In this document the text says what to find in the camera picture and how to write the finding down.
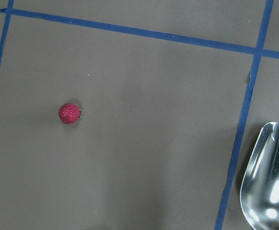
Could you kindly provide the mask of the red strawberry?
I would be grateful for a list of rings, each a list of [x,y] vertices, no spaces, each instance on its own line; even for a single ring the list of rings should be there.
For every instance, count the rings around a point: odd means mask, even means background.
[[[74,103],[66,103],[58,110],[58,116],[64,124],[74,124],[81,118],[82,110]]]

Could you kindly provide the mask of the shiny metal scoop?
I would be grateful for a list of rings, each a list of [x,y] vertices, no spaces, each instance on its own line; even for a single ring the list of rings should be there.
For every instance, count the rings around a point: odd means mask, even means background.
[[[279,123],[265,124],[240,189],[240,205],[254,230],[279,230]]]

